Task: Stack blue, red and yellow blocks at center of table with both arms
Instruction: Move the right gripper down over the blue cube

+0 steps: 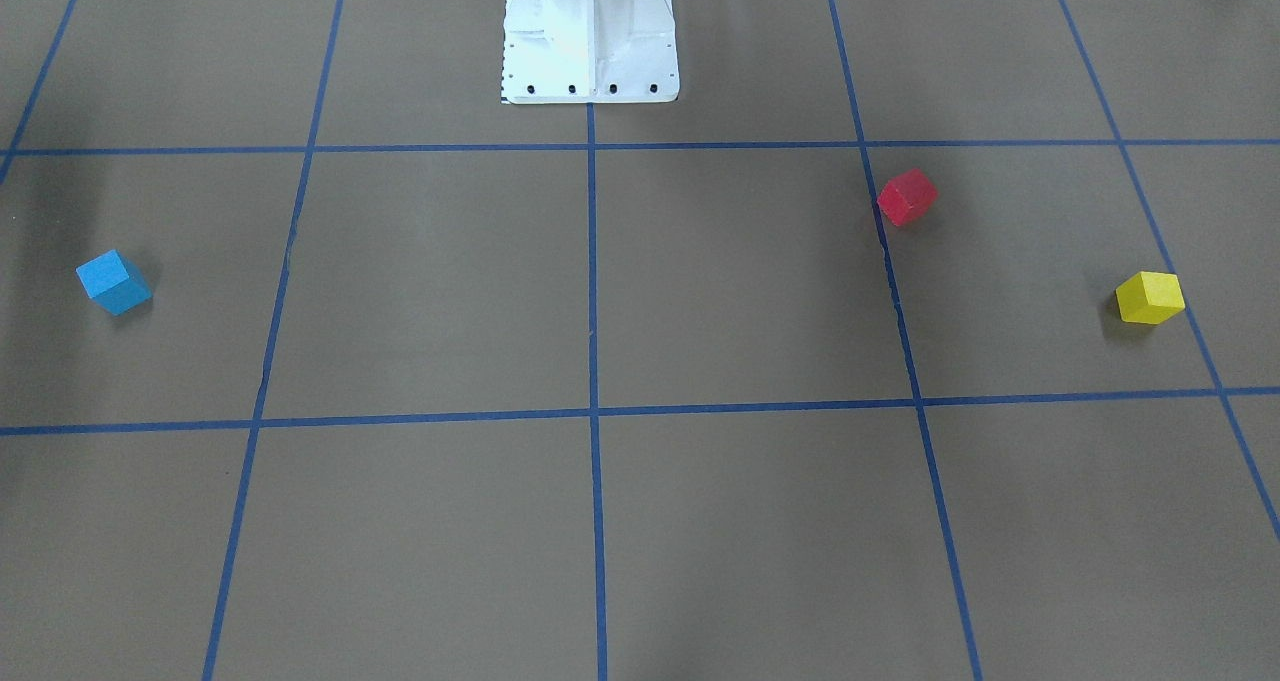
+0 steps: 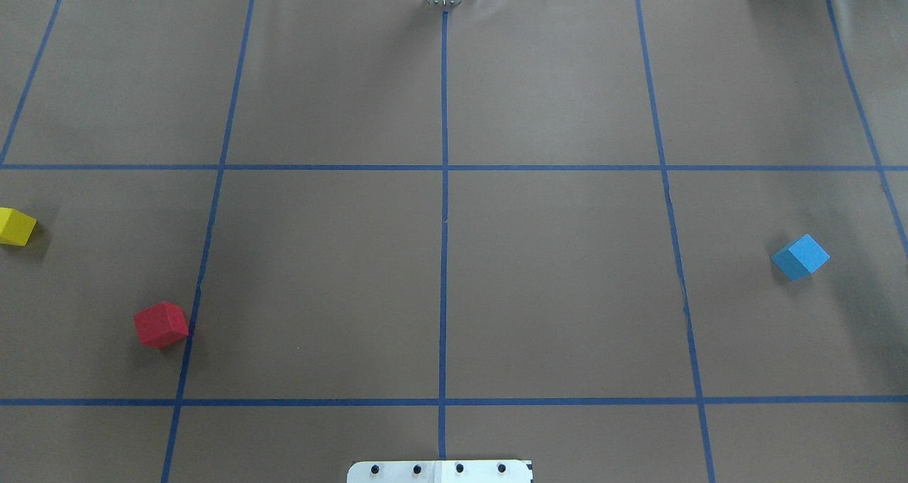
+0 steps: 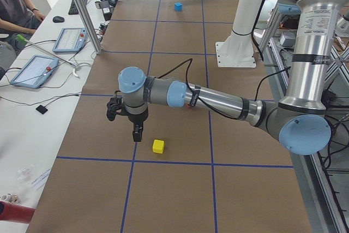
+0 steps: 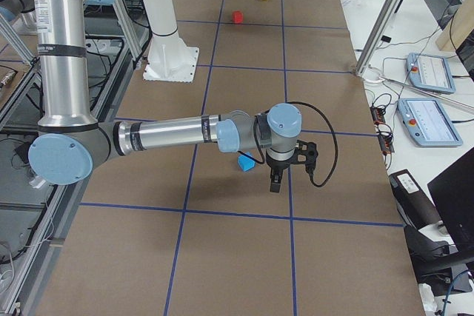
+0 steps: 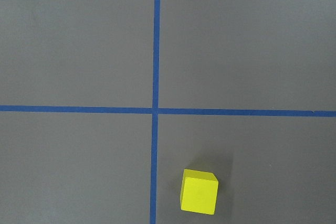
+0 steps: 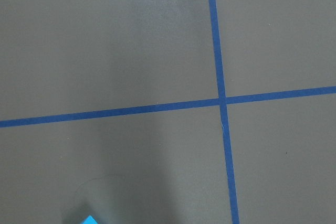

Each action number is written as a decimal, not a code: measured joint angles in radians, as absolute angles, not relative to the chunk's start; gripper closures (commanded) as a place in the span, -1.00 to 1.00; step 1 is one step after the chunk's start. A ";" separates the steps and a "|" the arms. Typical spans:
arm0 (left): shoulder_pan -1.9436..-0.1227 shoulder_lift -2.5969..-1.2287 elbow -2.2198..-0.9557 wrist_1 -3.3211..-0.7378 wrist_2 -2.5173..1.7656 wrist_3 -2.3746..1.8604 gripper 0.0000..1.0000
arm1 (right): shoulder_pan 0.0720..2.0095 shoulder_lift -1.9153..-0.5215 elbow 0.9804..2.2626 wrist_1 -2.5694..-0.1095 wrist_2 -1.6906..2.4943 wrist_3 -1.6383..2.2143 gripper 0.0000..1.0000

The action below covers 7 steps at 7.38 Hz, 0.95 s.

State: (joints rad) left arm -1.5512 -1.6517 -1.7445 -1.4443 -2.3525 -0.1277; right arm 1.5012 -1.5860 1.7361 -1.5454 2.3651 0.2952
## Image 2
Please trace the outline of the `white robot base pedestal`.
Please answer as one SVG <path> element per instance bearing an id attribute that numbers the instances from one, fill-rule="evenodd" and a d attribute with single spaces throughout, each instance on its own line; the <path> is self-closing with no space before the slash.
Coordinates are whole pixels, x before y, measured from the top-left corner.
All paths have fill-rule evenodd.
<path id="1" fill-rule="evenodd" d="M 361 461 L 351 465 L 347 482 L 533 482 L 525 460 Z"/>

